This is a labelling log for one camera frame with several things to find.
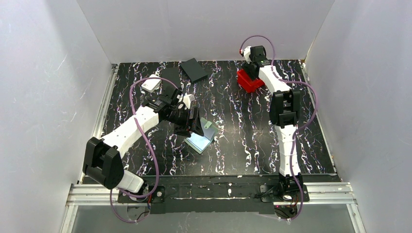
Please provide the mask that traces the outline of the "red plastic bin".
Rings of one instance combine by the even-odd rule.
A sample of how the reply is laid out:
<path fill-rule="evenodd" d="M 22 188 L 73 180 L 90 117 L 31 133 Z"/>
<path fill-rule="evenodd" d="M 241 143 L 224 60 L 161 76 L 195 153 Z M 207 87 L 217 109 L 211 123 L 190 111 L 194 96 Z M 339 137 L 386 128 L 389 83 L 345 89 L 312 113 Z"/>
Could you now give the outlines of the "red plastic bin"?
<path fill-rule="evenodd" d="M 247 93 L 255 92 L 257 89 L 265 85 L 264 82 L 259 78 L 252 80 L 244 69 L 237 71 L 237 83 Z"/>

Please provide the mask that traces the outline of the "mint green card holder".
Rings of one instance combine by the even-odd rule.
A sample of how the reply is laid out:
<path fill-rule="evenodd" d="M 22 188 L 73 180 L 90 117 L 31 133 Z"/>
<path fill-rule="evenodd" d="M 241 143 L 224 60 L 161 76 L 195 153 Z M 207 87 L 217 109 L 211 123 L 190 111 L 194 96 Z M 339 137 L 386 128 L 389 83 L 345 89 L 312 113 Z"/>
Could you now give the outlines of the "mint green card holder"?
<path fill-rule="evenodd" d="M 213 124 L 213 122 L 208 121 L 203 117 L 200 118 L 200 122 L 204 136 L 191 133 L 190 137 L 184 139 L 184 142 L 198 154 L 201 154 L 214 141 L 214 138 L 218 133 L 218 128 Z"/>

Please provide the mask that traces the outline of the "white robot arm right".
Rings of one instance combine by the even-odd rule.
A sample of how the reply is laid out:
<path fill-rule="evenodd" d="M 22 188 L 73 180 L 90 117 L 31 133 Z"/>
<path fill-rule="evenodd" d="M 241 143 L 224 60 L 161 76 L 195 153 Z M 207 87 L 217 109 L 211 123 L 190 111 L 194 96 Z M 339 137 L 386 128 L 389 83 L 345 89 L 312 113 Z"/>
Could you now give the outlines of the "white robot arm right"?
<path fill-rule="evenodd" d="M 285 188 L 302 185 L 303 179 L 300 176 L 294 138 L 300 117 L 301 93 L 289 87 L 283 79 L 276 77 L 275 68 L 267 59 L 266 49 L 263 46 L 248 46 L 240 49 L 240 55 L 245 62 L 242 64 L 242 69 L 237 72 L 238 84 L 247 93 L 266 86 L 272 94 L 269 118 L 278 137 L 280 182 Z"/>

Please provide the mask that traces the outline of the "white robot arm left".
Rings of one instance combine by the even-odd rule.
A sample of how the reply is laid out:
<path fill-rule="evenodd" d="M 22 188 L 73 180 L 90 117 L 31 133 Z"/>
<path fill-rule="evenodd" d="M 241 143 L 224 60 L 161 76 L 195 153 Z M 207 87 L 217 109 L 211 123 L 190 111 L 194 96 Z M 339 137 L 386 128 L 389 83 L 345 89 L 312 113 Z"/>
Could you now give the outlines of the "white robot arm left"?
<path fill-rule="evenodd" d="M 92 137 L 86 144 L 83 173 L 107 189 L 118 188 L 136 195 L 145 180 L 125 170 L 122 158 L 133 144 L 162 121 L 174 124 L 175 135 L 191 137 L 204 132 L 199 108 L 192 106 L 193 94 L 183 95 L 171 88 L 157 97 L 149 97 L 132 116 L 102 138 Z"/>

